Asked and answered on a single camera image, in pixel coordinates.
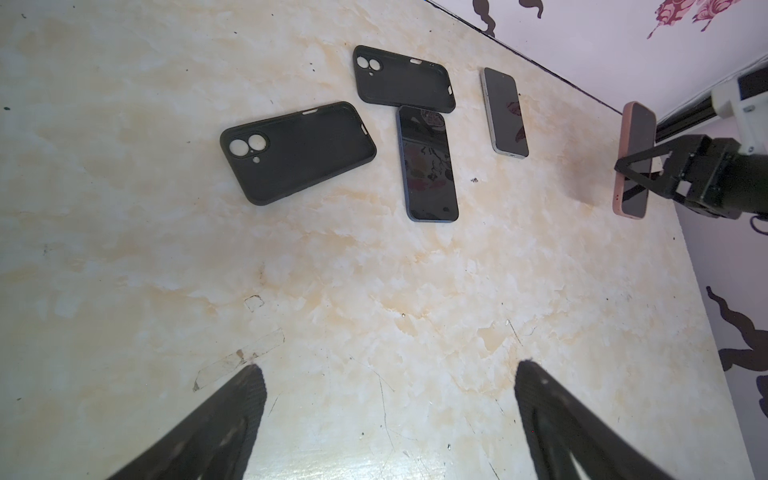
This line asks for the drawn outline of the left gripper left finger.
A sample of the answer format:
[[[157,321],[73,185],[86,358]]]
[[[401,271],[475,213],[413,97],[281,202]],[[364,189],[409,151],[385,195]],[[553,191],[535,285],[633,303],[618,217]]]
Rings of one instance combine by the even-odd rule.
[[[267,390],[255,364],[240,370],[114,479],[241,479],[264,413]]]

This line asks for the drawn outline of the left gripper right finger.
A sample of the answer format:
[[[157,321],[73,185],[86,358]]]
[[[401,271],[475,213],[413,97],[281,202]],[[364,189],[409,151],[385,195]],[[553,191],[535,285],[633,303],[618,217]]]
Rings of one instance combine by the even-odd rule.
[[[539,479],[670,477],[536,362],[518,364],[514,391]]]

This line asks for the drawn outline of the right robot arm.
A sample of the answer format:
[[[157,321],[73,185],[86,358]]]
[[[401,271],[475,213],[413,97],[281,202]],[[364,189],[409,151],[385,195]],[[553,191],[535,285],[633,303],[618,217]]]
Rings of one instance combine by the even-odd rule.
[[[617,160],[641,188],[711,218],[767,218],[767,156],[732,138],[684,135]]]

